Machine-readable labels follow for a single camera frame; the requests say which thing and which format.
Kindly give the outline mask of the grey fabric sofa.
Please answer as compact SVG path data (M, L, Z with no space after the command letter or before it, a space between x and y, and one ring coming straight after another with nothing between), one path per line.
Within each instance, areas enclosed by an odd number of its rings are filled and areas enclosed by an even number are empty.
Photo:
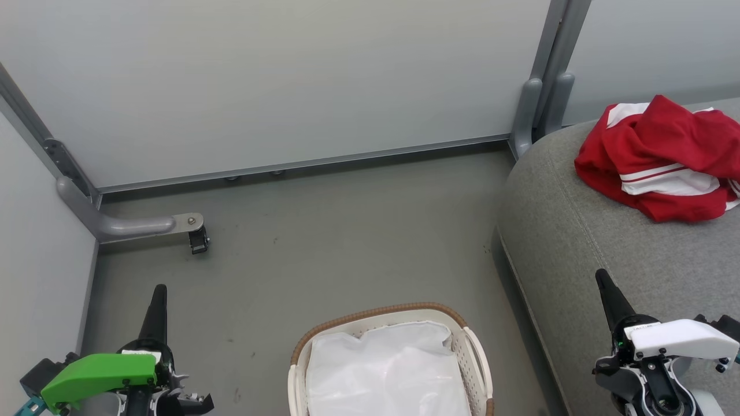
M497 230L570 416L619 416L595 384L611 353L595 271L637 313L740 321L740 207L697 224L654 223L587 186L574 161L608 103L537 140L503 189Z

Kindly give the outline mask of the small black caster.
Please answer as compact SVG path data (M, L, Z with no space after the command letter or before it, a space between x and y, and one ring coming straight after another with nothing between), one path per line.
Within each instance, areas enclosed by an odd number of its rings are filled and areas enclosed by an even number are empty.
M207 252L210 245L210 238L207 235L205 226L188 232L188 245L190 245L193 255Z

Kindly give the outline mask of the white basket liner cloth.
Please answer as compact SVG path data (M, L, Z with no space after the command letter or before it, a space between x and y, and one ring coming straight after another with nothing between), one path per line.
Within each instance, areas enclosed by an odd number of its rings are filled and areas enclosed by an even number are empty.
M472 416L451 341L431 321L315 338L309 416Z

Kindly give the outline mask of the grey tubular partition foot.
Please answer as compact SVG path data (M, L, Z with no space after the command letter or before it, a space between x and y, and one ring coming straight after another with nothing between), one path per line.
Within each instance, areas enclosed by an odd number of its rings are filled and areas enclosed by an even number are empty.
M118 218L101 213L66 176L58 177L56 189L74 216L100 243L145 239L159 235L198 232L205 227L200 213L156 216L148 218Z

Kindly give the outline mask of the grey partition post with brackets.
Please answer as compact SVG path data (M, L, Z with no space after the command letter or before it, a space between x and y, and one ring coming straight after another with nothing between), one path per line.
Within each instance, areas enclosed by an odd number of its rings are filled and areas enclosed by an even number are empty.
M538 139L563 127L575 84L568 65L592 0L550 0L529 79L507 143L518 160Z

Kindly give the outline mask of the grey partition corner post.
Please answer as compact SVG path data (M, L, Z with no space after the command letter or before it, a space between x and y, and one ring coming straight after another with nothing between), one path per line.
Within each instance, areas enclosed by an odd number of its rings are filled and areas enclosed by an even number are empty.
M71 151L60 140L57 140L44 122L30 105L29 100L21 92L19 86L0 63L0 97L10 106L29 134L40 145L46 158L55 166L56 170L71 179L90 202L99 208L101 204L100 192L93 186L81 166L72 156Z

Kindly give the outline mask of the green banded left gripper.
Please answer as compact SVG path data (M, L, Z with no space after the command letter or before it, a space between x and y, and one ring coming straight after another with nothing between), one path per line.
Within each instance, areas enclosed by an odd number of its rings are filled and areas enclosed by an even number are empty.
M168 347L167 286L151 296L138 339L116 353L90 354L64 364L40 390L53 414L63 414L83 400L111 393L118 416L206 416L214 410L211 395L185 394Z

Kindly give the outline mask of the white wicker-rimmed laundry basket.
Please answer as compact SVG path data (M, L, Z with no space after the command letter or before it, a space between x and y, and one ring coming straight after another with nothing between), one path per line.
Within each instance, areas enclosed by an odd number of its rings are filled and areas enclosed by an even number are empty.
M451 330L450 347L460 367L471 416L494 416L491 370L479 338L457 311L435 302L407 303L359 311L310 329L299 340L291 356L287 382L290 416L310 416L306 371L311 358L311 342L315 337L333 333L357 337L381 326L422 321L442 324Z

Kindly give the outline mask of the red shirt with white hem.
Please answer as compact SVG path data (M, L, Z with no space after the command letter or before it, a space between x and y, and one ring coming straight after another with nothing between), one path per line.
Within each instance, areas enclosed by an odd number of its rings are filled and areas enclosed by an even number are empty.
M603 195L639 210L658 223L681 221L698 223L713 220L724 215L729 207L729 193L726 188L700 196L668 196L648 192L630 195L621 187L618 167L637 160L633 155L618 155L616 142L626 136L621 128L607 127L607 112L587 135L576 156L574 165L578 176Z

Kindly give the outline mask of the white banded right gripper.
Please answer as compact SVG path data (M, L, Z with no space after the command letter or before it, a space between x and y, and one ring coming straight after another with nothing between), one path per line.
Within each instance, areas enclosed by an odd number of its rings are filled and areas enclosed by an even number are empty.
M706 360L729 371L740 343L695 319L667 323L637 314L606 269L595 272L612 355L594 365L597 385L610 392L621 416L725 416L710 392L682 384L681 360Z

